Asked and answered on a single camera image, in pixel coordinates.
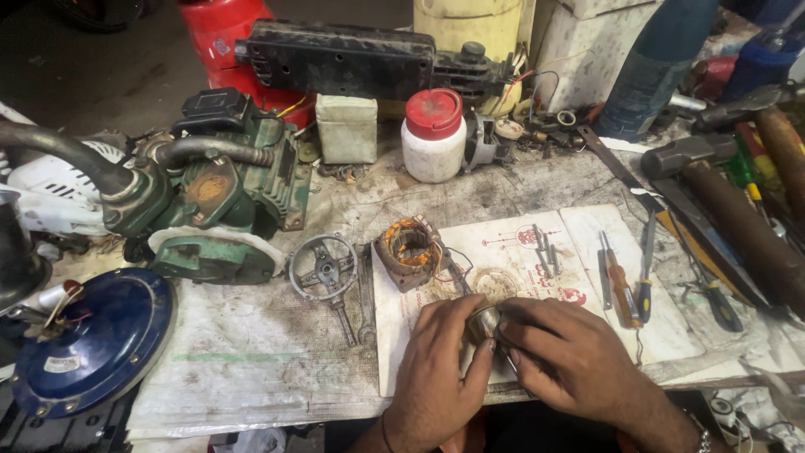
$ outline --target label sticker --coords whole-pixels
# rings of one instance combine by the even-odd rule
[[[228,45],[226,45],[226,42],[224,42],[224,40],[221,38],[218,38],[215,41],[213,41],[213,47],[215,48],[215,50],[218,51],[218,53],[221,54],[221,56],[228,54],[229,51],[232,50]]]
[[[45,361],[46,372],[71,372],[81,366],[81,358],[78,355],[72,357],[48,357]]]

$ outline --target fingernail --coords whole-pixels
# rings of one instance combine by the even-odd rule
[[[514,363],[515,366],[520,364],[520,353],[517,352],[516,349],[509,350],[509,355],[511,356],[511,361]]]

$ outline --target black wrist thread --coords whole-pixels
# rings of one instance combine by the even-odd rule
[[[386,443],[386,449],[388,449],[389,453],[394,453],[394,450],[391,449],[391,445],[389,445],[389,438],[386,436],[386,411],[383,411],[383,414],[380,416],[380,431],[383,433],[383,442]]]

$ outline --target orange screwdriver handle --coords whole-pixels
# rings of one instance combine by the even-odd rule
[[[632,301],[632,289],[626,283],[626,272],[617,263],[615,252],[610,248],[606,252],[609,262],[612,266],[609,267],[607,273],[609,278],[612,279],[612,289],[615,292],[617,303],[621,308],[621,318],[623,319],[623,326],[627,329],[639,329],[643,327],[643,321],[640,317],[633,318],[632,311],[637,310],[637,306]]]

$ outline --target bracelet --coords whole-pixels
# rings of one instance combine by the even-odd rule
[[[696,449],[696,453],[710,453],[710,431],[699,423],[699,419],[696,418],[693,413],[688,412],[686,409],[683,410],[688,417],[693,420],[696,424],[696,428],[699,430],[699,448]]]
[[[386,436],[386,411],[383,411],[383,414],[380,416],[380,430],[383,432],[383,442],[386,443],[386,449],[388,449],[389,453],[394,453],[394,450],[391,449],[391,445],[389,445],[389,438]]]

